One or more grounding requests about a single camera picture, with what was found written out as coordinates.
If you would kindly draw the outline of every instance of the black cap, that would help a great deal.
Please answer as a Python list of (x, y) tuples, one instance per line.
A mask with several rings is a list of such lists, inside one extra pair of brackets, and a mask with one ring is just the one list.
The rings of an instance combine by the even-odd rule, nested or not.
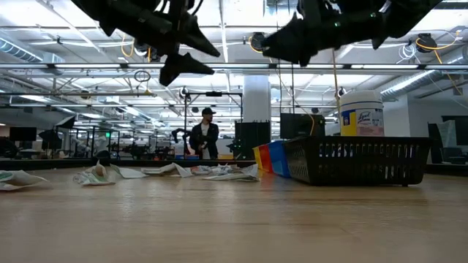
[(202, 115), (205, 115), (205, 114), (216, 114), (213, 110), (211, 110), (211, 108), (205, 108), (202, 110)]

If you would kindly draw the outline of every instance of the blue bin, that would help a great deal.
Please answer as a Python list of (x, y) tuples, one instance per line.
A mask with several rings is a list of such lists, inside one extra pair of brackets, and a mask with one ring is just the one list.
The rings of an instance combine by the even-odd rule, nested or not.
[[(186, 156), (186, 160), (198, 160), (198, 156), (193, 156), (193, 155), (189, 155), (189, 156)], [(178, 154), (175, 156), (175, 160), (184, 160), (184, 155), (183, 154)]]
[(291, 178), (290, 170), (287, 167), (286, 155), (284, 154), (283, 142), (268, 143), (268, 150), (270, 151), (273, 172), (284, 178)]

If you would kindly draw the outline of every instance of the yellow bin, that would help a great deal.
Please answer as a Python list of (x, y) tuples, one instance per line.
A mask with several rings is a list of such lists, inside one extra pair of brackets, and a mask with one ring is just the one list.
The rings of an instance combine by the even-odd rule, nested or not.
[(258, 169), (262, 169), (262, 160), (260, 159), (260, 151), (258, 150), (258, 147), (254, 148), (254, 155), (255, 155), (255, 162), (258, 164)]

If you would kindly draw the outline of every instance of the red bin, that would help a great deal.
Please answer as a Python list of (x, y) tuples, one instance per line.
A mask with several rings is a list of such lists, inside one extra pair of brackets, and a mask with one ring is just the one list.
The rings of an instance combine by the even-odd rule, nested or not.
[(258, 151), (260, 152), (260, 160), (262, 160), (262, 170), (266, 172), (273, 172), (268, 145), (259, 146)]

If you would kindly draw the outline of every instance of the white container lid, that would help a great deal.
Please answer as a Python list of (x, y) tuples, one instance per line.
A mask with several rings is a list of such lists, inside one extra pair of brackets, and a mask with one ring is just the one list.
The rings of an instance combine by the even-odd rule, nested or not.
[(341, 106), (355, 102), (378, 102), (382, 103), (380, 94), (374, 91), (355, 91), (341, 96), (339, 104)]

